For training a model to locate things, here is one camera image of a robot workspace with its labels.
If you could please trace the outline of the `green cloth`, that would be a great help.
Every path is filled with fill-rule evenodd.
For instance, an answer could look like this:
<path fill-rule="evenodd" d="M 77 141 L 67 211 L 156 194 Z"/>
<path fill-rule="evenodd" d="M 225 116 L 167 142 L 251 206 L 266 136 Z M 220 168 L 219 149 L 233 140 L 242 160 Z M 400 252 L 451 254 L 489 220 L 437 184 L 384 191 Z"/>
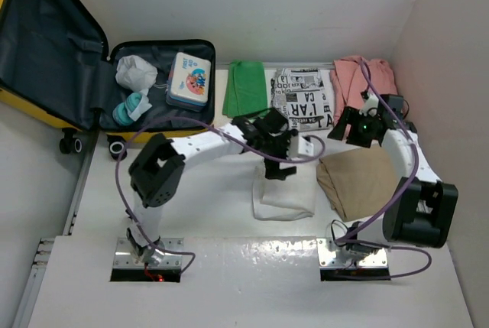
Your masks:
<path fill-rule="evenodd" d="M 259 61 L 235 60 L 228 67 L 222 114 L 234 118 L 268 107 L 264 65 Z"/>

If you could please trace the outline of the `cream cloth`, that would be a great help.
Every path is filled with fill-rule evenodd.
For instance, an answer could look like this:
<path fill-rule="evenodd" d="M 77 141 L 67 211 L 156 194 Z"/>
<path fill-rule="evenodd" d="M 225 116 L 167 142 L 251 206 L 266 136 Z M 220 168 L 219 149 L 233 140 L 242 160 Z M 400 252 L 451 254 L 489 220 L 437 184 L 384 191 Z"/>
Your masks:
<path fill-rule="evenodd" d="M 316 209 L 316 165 L 299 164 L 286 180 L 265 178 L 264 164 L 254 169 L 252 210 L 260 221 L 291 222 L 313 217 Z"/>

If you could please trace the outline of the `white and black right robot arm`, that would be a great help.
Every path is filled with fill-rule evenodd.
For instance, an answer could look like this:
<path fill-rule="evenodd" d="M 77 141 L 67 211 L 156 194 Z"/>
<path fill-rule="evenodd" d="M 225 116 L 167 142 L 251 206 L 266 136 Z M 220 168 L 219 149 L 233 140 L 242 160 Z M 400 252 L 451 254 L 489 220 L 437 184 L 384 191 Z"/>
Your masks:
<path fill-rule="evenodd" d="M 364 91 L 359 109 L 345 107 L 329 134 L 335 140 L 369 148 L 376 141 L 388 154 L 397 177 L 397 187 L 387 204 L 368 221 L 357 222 L 338 239 L 350 253 L 371 254 L 378 247 L 358 237 L 376 219 L 388 242 L 417 247 L 441 248 L 449 235 L 458 201 L 458 189 L 445 183 L 429 166 L 419 145 L 416 126 L 405 121 L 402 96 L 376 96 Z"/>

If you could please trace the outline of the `teal headphones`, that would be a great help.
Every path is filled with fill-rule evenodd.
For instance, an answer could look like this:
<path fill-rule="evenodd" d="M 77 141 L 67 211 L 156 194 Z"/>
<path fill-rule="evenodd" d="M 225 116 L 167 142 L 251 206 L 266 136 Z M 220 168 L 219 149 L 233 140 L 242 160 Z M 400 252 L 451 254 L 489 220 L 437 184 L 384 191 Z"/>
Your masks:
<path fill-rule="evenodd" d="M 135 123 L 152 105 L 149 98 L 142 93 L 132 93 L 124 102 L 119 103 L 112 111 L 112 118 L 120 126 Z"/>

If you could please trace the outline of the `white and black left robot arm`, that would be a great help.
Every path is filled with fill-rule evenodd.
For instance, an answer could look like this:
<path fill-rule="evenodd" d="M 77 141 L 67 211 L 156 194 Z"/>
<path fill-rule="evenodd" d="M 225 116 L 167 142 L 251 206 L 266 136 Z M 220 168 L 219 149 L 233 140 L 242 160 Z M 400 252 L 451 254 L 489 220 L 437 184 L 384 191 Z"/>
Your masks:
<path fill-rule="evenodd" d="M 157 253 L 174 253 L 160 240 L 163 205 L 176 194 L 183 172 L 224 156 L 254 152 L 264 159 L 267 179 L 286 180 L 296 166 L 313 157 L 308 138 L 290 129 L 285 117 L 271 109 L 262 117 L 239 116 L 221 128 L 182 138 L 155 135 L 128 169 L 138 201 L 131 211 L 127 239 L 135 256 L 150 263 Z"/>

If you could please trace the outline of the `pink garment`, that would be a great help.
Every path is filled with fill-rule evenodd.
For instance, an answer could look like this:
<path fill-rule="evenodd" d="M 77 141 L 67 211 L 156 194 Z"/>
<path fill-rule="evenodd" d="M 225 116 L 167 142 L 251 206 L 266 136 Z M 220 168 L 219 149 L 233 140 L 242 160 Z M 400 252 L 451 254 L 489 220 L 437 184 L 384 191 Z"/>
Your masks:
<path fill-rule="evenodd" d="M 390 64 L 383 59 L 366 60 L 353 55 L 334 61 L 330 71 L 335 93 L 335 111 L 333 122 L 336 125 L 346 106 L 360 109 L 363 106 L 361 93 L 368 88 L 368 83 L 361 72 L 360 62 L 364 60 L 371 73 L 371 82 L 380 94 L 398 94 L 394 73 Z"/>

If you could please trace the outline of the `newspaper print cloth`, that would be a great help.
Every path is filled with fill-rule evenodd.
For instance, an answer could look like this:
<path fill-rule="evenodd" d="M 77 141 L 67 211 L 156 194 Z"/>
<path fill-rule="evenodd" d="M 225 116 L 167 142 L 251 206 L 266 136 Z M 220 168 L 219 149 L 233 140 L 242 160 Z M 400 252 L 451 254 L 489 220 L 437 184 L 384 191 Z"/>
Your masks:
<path fill-rule="evenodd" d="M 270 81 L 270 105 L 299 132 L 333 126 L 332 84 L 318 68 L 278 69 Z"/>

